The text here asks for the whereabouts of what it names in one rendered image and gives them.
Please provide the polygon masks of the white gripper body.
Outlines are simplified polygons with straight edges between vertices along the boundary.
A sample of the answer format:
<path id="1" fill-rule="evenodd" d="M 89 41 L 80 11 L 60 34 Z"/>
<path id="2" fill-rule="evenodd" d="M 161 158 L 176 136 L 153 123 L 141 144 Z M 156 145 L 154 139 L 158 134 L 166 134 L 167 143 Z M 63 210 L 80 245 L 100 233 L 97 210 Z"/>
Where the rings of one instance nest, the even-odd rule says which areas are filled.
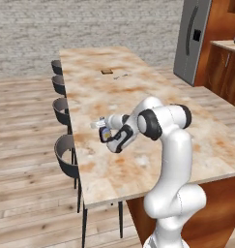
<path id="1" fill-rule="evenodd" d="M 100 119 L 97 121 L 94 121 L 90 124 L 92 129 L 100 129 L 101 127 L 105 126 L 105 120 L 104 119 Z"/>

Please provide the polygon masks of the yellow and blue condiment bottle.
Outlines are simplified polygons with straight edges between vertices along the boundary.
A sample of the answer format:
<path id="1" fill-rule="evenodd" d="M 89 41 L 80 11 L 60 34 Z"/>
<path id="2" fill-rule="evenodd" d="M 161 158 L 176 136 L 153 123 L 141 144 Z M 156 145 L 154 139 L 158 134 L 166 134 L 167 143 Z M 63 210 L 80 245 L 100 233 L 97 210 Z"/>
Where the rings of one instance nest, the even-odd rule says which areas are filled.
<path id="1" fill-rule="evenodd" d="M 100 120 L 102 122 L 102 126 L 99 129 L 100 140 L 102 143 L 106 143 L 106 142 L 110 141 L 110 139 L 111 139 L 111 131 L 110 131 L 109 127 L 107 126 L 107 124 L 105 123 L 103 116 L 100 117 Z"/>

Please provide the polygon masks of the wooden dining counter island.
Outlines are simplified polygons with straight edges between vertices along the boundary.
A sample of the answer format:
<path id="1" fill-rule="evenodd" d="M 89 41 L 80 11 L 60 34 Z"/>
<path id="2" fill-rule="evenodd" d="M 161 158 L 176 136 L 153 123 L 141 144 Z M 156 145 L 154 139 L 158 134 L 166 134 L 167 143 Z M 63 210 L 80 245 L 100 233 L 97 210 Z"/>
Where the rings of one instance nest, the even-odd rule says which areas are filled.
<path id="1" fill-rule="evenodd" d="M 191 184 L 206 194 L 206 206 L 184 225 L 190 248 L 225 248 L 235 229 L 235 135 L 202 106 L 123 46 L 65 49 L 60 53 L 85 207 L 128 204 L 142 244 L 156 220 L 144 198 L 158 182 L 162 142 L 139 134 L 119 153 L 101 142 L 90 124 L 111 114 L 131 114 L 145 98 L 191 111 Z M 103 75 L 101 70 L 113 74 Z"/>

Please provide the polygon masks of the dark grey bar stool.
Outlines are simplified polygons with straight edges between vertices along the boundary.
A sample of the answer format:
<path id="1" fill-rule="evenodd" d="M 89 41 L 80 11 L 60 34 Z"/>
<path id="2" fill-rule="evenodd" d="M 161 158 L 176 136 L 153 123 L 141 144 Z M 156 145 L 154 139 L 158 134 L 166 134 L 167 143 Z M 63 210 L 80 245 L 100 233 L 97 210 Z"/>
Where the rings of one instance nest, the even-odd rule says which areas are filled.
<path id="1" fill-rule="evenodd" d="M 65 84 L 64 84 L 64 79 L 62 76 L 53 76 L 51 78 L 54 90 L 56 93 L 66 96 L 66 90 L 65 90 Z"/>
<path id="2" fill-rule="evenodd" d="M 71 135 L 72 125 L 71 119 L 69 114 L 69 108 L 66 98 L 58 98 L 52 104 L 54 113 L 56 115 L 57 120 L 62 124 L 65 125 L 68 129 L 68 134 Z"/>
<path id="3" fill-rule="evenodd" d="M 63 75 L 61 62 L 59 60 L 52 60 L 51 67 L 52 67 L 53 72 L 56 75 L 59 75 L 59 76 Z"/>
<path id="4" fill-rule="evenodd" d="M 71 150 L 71 162 L 64 160 L 63 156 L 68 151 Z M 76 182 L 78 184 L 77 190 L 77 213 L 80 211 L 80 203 L 82 197 L 82 186 L 80 181 L 79 169 L 76 160 L 76 153 L 73 141 L 73 135 L 62 135 L 54 144 L 54 153 L 59 163 L 62 172 L 74 180 L 74 188 L 76 188 Z M 123 202 L 118 201 L 118 213 L 119 213 L 119 231 L 120 238 L 123 238 Z M 83 213 L 82 213 L 82 248 L 85 248 L 85 237 L 86 237 L 86 227 L 87 227 L 87 216 L 88 209 L 85 207 L 83 202 Z"/>

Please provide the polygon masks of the grey fridge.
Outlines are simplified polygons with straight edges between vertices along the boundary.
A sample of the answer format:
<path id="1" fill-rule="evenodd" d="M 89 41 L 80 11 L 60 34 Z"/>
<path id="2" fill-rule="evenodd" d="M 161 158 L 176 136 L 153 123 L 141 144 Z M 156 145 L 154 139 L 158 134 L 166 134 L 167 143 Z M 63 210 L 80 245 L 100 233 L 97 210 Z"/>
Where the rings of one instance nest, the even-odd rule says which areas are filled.
<path id="1" fill-rule="evenodd" d="M 173 73 L 194 86 L 212 0 L 184 0 Z"/>

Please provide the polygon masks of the wooden cupboard run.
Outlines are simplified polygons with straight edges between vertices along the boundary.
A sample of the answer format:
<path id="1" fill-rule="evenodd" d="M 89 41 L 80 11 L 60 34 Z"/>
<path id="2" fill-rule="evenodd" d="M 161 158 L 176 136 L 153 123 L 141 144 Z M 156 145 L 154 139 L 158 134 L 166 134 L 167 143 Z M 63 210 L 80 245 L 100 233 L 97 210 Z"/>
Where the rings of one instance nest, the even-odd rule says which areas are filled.
<path id="1" fill-rule="evenodd" d="M 212 0 L 195 86 L 235 106 L 235 0 Z"/>

